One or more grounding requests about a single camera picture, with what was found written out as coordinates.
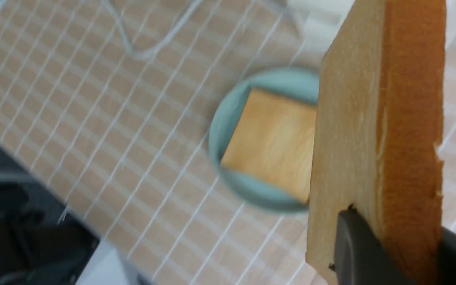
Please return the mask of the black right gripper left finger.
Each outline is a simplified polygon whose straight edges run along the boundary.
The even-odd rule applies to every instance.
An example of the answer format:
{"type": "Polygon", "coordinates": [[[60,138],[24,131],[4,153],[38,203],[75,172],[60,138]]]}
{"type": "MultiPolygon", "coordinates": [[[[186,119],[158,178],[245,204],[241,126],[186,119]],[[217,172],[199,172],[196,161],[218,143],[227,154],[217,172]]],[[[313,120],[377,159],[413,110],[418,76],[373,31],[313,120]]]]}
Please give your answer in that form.
{"type": "Polygon", "coordinates": [[[409,285],[366,220],[353,206],[337,215],[334,261],[339,285],[409,285]]]}

